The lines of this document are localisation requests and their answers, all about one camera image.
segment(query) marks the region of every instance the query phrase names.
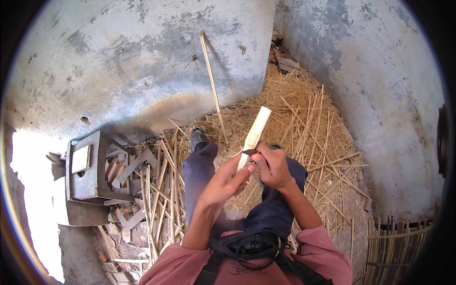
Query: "pink shirt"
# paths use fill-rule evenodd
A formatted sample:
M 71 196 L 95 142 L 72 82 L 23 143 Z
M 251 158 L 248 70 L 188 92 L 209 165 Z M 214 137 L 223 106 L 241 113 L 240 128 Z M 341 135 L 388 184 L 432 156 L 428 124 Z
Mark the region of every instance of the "pink shirt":
M 335 285 L 352 284 L 353 273 L 350 259 L 334 247 L 324 226 L 305 229 L 296 235 L 296 240 L 299 244 L 297 254 L 284 250 L 285 255 L 291 260 L 306 264 L 326 279 L 332 279 Z M 192 285 L 210 256 L 211 252 L 208 249 L 187 249 L 178 244 L 172 244 L 163 251 L 138 285 Z M 245 261 L 245 263 L 247 266 L 259 267 L 269 260 L 256 259 Z M 302 282 L 293 273 L 282 271 L 275 262 L 260 271 L 251 271 L 241 266 L 236 260 L 225 258 L 220 265 L 215 285 L 232 284 L 301 285 Z

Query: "shoe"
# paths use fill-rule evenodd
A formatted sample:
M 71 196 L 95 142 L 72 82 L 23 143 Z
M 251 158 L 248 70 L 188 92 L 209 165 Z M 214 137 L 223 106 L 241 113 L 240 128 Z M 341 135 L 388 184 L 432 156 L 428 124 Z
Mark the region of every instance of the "shoe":
M 282 149 L 282 147 L 280 145 L 276 145 L 276 144 L 270 145 L 269 148 L 272 150 Z M 264 183 L 263 183 L 263 181 L 261 181 L 260 175 L 258 175 L 258 184 L 260 185 L 260 187 L 264 188 Z
M 190 133 L 190 151 L 198 151 L 210 143 L 211 141 L 202 128 L 196 127 L 192 129 L 192 132 Z

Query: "person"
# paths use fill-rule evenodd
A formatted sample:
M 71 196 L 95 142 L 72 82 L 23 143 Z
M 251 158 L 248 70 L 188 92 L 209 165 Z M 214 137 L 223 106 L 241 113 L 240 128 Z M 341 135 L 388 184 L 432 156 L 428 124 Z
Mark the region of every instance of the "person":
M 188 223 L 182 245 L 168 246 L 139 285 L 352 283 L 349 258 L 335 248 L 303 195 L 305 168 L 286 157 L 278 145 L 267 147 L 260 141 L 255 149 L 259 152 L 251 156 L 255 164 L 236 173 L 238 154 L 215 172 L 217 145 L 203 130 L 192 130 L 192 153 L 182 163 Z M 262 202 L 242 220 L 227 220 L 222 210 L 212 226 L 217 205 L 241 193 L 255 167 L 264 185 Z M 296 254 L 286 249 L 294 218 L 302 229 L 296 235 Z M 230 251 L 223 252 L 227 245 Z M 242 258 L 237 255 L 239 248 L 245 253 Z

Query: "forearm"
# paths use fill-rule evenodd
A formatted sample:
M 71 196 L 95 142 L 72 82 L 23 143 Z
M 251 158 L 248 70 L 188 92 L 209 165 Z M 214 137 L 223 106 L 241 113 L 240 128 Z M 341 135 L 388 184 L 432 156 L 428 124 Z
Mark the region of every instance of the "forearm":
M 192 222 L 182 240 L 182 246 L 184 248 L 207 249 L 214 209 L 215 206 L 205 206 L 203 203 L 197 202 L 193 212 Z
M 317 228 L 322 225 L 320 216 L 309 200 L 299 190 L 294 178 L 279 191 L 288 202 L 301 229 Z

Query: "hand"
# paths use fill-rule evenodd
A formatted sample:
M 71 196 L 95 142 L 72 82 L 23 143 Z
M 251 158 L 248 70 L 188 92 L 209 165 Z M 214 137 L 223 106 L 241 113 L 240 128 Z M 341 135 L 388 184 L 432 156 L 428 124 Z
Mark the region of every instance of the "hand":
M 288 171 L 284 150 L 272 150 L 261 141 L 255 149 L 261 154 L 252 155 L 252 159 L 258 166 L 260 178 L 264 184 L 277 189 L 279 192 L 290 189 L 289 186 L 292 183 L 296 184 L 295 179 L 291 176 L 290 171 Z
M 244 166 L 236 174 L 240 159 L 241 153 L 222 164 L 201 193 L 198 203 L 203 206 L 215 205 L 239 195 L 244 190 L 255 165 Z

